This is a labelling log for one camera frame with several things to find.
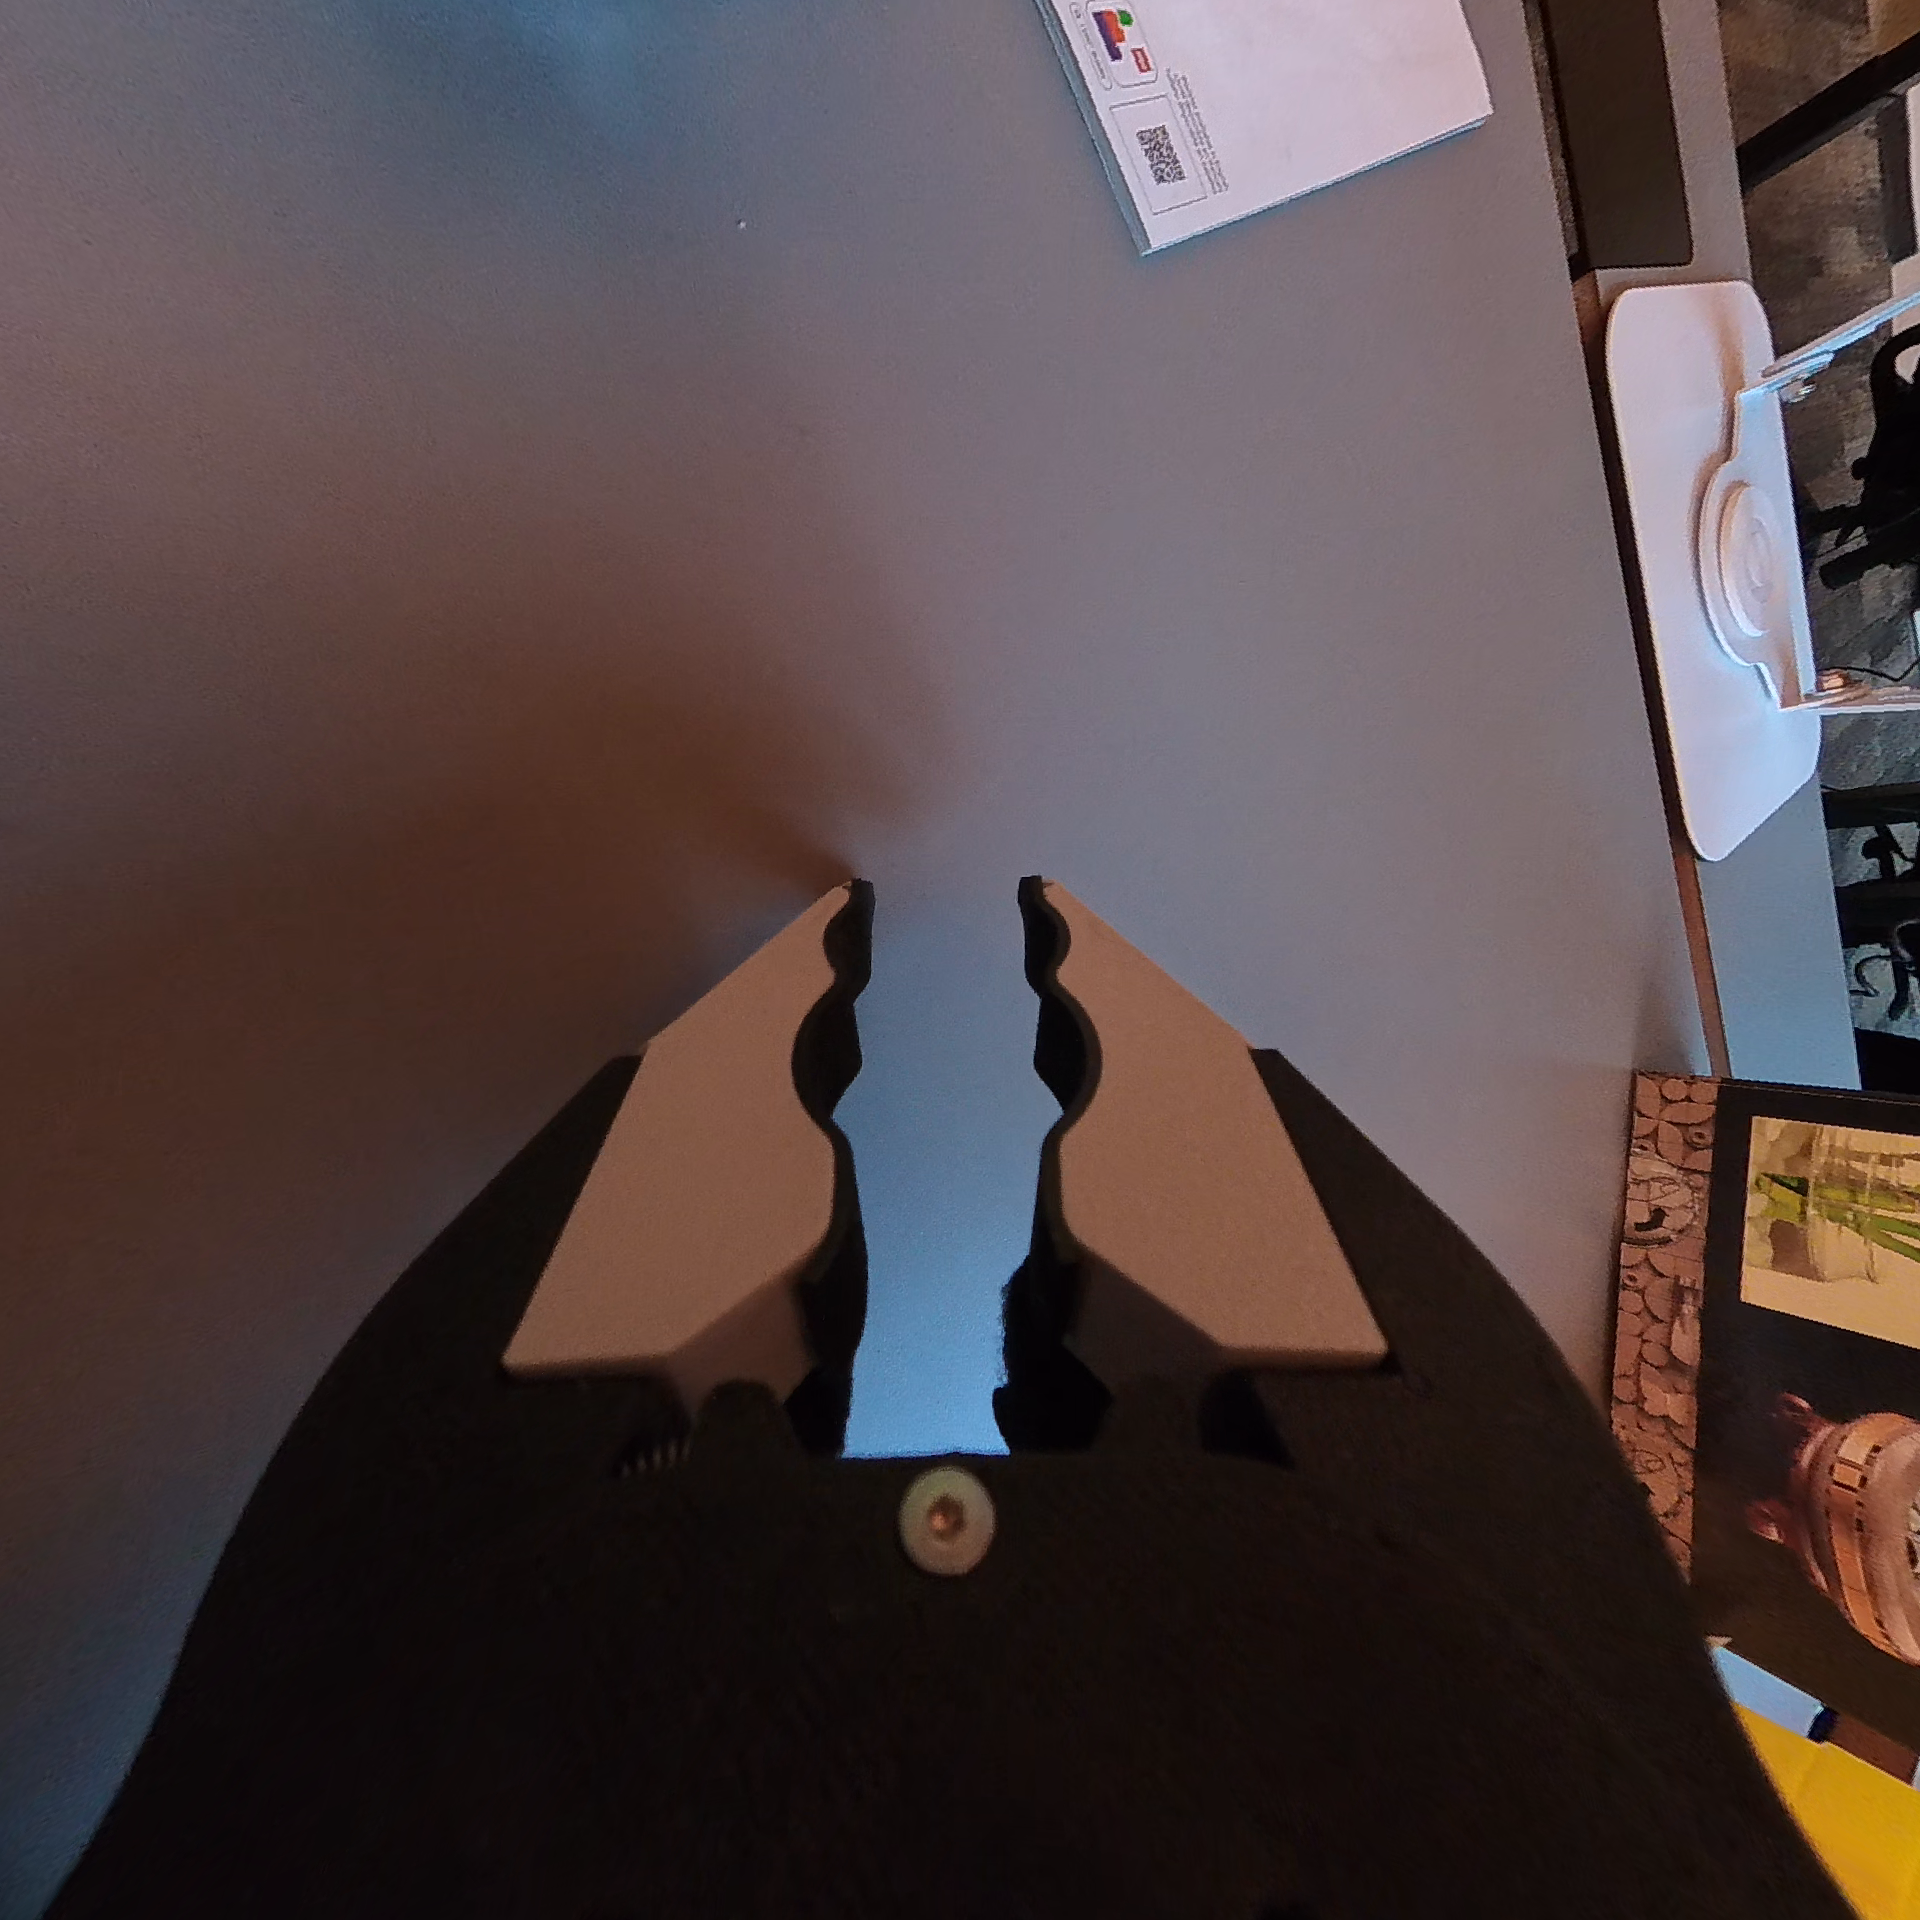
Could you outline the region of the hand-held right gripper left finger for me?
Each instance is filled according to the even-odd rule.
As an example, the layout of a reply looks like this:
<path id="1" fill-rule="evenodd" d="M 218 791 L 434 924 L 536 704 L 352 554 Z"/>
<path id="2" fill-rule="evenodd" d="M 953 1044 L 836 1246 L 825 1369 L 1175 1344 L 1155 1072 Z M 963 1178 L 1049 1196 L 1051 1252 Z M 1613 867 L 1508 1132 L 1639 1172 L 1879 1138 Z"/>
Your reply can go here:
<path id="1" fill-rule="evenodd" d="M 834 1110 L 872 972 L 873 887 L 849 881 L 645 1042 L 513 1377 L 637 1377 L 685 1417 L 757 1383 L 805 1452 L 842 1454 L 868 1258 Z"/>

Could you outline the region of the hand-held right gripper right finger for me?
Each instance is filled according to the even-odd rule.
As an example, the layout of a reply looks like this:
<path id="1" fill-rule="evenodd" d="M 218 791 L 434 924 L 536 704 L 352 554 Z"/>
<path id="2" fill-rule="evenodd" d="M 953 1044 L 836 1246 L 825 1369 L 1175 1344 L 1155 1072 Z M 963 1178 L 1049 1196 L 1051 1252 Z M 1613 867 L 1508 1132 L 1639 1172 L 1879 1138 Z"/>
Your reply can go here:
<path id="1" fill-rule="evenodd" d="M 1005 1448 L 1085 1449 L 1138 1380 L 1375 1372 L 1385 1334 L 1248 1038 L 1060 883 L 1017 900 L 1060 1116 L 1002 1295 Z"/>

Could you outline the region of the grey desk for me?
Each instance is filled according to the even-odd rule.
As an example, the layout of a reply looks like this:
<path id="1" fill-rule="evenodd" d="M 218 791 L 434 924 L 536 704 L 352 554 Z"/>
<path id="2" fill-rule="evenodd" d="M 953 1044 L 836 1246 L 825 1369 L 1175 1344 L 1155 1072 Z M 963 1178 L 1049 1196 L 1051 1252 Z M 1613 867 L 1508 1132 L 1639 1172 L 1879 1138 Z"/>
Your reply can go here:
<path id="1" fill-rule="evenodd" d="M 1589 1406 L 1690 942 L 1517 4 L 1138 256 L 1036 4 L 4 4 L 4 1915 L 1848 1915 Z M 1388 1340 L 1011 1452 L 1020 881 Z M 873 887 L 847 1444 L 504 1353 Z"/>

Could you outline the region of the black toy set box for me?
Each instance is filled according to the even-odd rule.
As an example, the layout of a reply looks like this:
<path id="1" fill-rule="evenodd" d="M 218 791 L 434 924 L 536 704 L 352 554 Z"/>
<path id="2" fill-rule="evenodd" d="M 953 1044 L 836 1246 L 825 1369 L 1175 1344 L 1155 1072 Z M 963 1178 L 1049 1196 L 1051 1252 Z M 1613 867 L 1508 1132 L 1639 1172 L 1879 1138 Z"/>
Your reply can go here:
<path id="1" fill-rule="evenodd" d="M 1916 1747 L 1916 1100 L 1637 1072 L 1612 1378 L 1706 1632 Z"/>

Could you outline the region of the yellow plastic bin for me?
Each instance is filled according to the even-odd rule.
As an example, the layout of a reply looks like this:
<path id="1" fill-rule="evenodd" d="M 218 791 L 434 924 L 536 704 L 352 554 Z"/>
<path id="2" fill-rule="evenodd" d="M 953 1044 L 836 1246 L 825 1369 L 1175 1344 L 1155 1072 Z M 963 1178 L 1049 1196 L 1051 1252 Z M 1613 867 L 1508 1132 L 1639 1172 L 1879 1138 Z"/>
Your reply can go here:
<path id="1" fill-rule="evenodd" d="M 1919 1791 L 1735 1708 L 1784 1804 L 1860 1918 L 1919 1915 Z"/>

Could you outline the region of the white folding stand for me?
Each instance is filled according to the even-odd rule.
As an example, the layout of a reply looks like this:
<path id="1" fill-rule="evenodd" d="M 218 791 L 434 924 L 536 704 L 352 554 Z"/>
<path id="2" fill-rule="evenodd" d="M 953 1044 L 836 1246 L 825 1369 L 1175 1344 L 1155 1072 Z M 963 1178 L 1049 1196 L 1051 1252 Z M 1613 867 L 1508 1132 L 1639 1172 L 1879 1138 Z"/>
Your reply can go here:
<path id="1" fill-rule="evenodd" d="M 1784 408 L 1888 299 L 1777 356 L 1746 280 L 1620 290 L 1605 327 L 1623 497 L 1687 840 L 1735 854 L 1817 771 L 1832 714 L 1905 714 L 1916 689 L 1819 673 Z"/>

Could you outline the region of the black office chair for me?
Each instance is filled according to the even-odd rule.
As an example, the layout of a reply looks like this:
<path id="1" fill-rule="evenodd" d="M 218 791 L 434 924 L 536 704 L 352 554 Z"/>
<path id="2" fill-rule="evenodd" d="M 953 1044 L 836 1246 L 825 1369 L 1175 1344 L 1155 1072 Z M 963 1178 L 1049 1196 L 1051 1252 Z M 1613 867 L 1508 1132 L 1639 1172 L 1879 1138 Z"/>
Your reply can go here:
<path id="1" fill-rule="evenodd" d="M 1875 569 L 1919 562 L 1919 385 L 1900 370 L 1916 348 L 1919 327 L 1907 327 L 1877 350 L 1868 370 L 1875 431 L 1855 462 L 1859 500 L 1813 514 L 1816 536 L 1835 536 L 1834 559 L 1817 568 L 1829 590 L 1856 586 Z"/>

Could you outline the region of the toy instruction booklet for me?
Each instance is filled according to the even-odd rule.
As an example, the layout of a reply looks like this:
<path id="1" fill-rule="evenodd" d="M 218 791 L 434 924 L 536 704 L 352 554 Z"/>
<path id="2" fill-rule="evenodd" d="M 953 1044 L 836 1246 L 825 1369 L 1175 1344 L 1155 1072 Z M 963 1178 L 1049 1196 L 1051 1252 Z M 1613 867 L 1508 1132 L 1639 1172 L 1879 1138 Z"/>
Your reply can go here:
<path id="1" fill-rule="evenodd" d="M 1141 254 L 1479 129 L 1459 2 L 1040 2 Z"/>

